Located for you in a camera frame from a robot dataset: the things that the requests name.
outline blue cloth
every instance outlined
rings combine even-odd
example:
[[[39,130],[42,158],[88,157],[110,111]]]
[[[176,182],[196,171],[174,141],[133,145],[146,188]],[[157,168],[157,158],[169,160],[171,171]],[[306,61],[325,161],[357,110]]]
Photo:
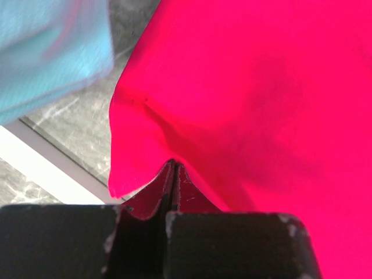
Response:
[[[0,125],[112,67],[106,0],[0,0]]]

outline clamp jaw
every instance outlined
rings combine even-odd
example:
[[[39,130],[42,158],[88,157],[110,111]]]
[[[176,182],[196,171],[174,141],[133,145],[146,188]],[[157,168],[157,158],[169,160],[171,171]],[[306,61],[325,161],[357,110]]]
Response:
[[[294,216],[223,213],[167,162],[120,206],[0,209],[0,278],[320,279]]]

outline white strip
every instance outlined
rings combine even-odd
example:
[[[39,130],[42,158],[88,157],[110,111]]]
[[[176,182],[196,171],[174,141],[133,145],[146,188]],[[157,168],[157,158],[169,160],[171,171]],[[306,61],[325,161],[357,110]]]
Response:
[[[0,158],[62,203],[105,204],[2,126],[0,126]]]

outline marble floor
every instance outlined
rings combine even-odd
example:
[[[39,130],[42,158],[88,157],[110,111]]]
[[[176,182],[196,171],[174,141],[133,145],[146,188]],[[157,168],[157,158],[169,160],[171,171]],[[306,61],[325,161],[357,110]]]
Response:
[[[97,83],[22,118],[104,185],[110,168],[108,107],[117,80],[160,0],[109,0],[115,67]],[[53,196],[0,160],[0,205],[55,203]]]

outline pink fabric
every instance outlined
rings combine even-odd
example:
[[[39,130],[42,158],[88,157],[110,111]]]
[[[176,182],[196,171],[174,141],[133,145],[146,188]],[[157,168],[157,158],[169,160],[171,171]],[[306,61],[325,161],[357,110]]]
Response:
[[[324,278],[372,278],[372,2],[162,0],[110,107],[110,193],[165,161],[223,210],[288,212]]]

